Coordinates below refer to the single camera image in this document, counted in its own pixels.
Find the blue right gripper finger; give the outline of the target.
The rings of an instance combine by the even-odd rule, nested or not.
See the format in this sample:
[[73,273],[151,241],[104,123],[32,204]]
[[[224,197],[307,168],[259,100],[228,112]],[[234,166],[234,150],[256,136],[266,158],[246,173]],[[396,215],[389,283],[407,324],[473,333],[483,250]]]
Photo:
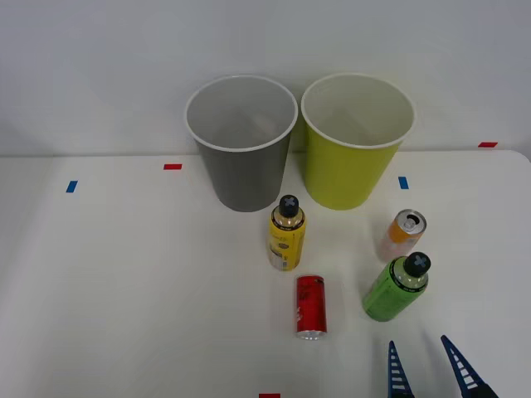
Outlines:
[[473,366],[469,364],[456,345],[446,335],[441,336],[441,342],[451,363],[463,398],[498,398],[494,390],[483,381]]
[[397,353],[394,341],[388,344],[387,354],[387,397],[414,398],[405,371]]

